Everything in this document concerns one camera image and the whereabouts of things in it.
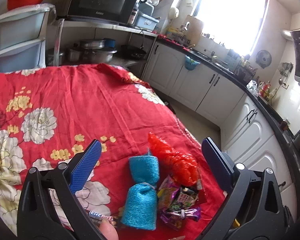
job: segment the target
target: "red plastic bag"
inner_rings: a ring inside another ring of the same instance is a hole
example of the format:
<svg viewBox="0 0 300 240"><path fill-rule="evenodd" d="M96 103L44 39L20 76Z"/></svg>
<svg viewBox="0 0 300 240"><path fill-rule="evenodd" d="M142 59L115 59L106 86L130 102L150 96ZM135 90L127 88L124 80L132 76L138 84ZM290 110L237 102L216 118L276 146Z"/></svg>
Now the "red plastic bag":
<svg viewBox="0 0 300 240"><path fill-rule="evenodd" d="M176 182L190 187L200 179L197 161L191 154L174 150L166 141L151 132L148 134L148 142L151 153L169 169Z"/></svg>

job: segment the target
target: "blue hanging basket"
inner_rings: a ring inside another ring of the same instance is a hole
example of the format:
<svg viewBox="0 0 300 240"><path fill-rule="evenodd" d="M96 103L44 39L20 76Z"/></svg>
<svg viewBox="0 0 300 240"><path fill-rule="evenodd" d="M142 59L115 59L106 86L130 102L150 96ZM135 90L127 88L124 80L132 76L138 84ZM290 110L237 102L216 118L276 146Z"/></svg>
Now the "blue hanging basket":
<svg viewBox="0 0 300 240"><path fill-rule="evenodd" d="M200 62L197 62L197 61L191 59L190 57L186 56L185 67L187 70L194 70L198 64L200 64Z"/></svg>

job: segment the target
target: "window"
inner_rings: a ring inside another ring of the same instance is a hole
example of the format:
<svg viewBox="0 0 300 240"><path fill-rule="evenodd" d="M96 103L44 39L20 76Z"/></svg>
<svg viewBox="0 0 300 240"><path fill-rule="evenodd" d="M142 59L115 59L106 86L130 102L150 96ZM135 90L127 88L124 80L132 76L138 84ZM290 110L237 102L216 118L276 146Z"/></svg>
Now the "window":
<svg viewBox="0 0 300 240"><path fill-rule="evenodd" d="M252 52L266 3L267 0L200 0L193 16L204 22L203 33L245 55Z"/></svg>

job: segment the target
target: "wooden cutting board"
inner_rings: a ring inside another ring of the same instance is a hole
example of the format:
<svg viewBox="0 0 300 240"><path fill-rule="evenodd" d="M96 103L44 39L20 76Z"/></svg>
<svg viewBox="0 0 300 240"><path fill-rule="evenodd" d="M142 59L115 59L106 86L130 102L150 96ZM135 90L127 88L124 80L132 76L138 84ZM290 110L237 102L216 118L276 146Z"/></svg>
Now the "wooden cutting board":
<svg viewBox="0 0 300 240"><path fill-rule="evenodd" d="M202 34L203 21L200 21L193 16L188 15L185 20L185 24L189 22L186 37L190 40L190 44L198 44L198 41Z"/></svg>

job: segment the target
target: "floor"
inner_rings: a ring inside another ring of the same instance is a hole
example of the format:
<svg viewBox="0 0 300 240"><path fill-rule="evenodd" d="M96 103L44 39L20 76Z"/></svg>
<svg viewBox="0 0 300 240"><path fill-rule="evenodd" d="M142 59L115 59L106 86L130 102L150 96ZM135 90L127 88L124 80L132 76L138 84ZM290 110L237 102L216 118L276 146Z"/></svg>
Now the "floor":
<svg viewBox="0 0 300 240"><path fill-rule="evenodd" d="M176 116L199 142L202 142L206 137L211 137L213 142L220 149L220 128L218 126L173 98L158 91L156 91L156 93L163 101L168 101L170 103L173 110L176 112Z"/></svg>

